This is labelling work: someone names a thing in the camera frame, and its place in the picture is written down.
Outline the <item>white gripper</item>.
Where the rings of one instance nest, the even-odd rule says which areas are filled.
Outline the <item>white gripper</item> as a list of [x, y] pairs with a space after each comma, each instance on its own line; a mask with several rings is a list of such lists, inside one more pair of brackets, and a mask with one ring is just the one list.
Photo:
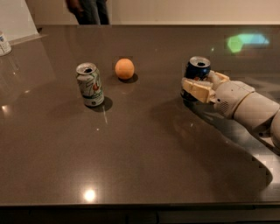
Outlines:
[[209, 103], [215, 96], [213, 107], [226, 118], [233, 118], [243, 99], [255, 92], [253, 87], [241, 81], [230, 80], [223, 73], [210, 71], [207, 80], [198, 81], [183, 78], [181, 85], [188, 94], [203, 103]]

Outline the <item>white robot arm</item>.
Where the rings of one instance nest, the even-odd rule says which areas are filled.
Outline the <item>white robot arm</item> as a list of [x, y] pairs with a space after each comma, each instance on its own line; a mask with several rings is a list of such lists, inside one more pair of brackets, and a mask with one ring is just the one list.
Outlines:
[[204, 80], [183, 78], [181, 87], [196, 100], [235, 120], [276, 154], [280, 151], [280, 105], [246, 83], [210, 71]]

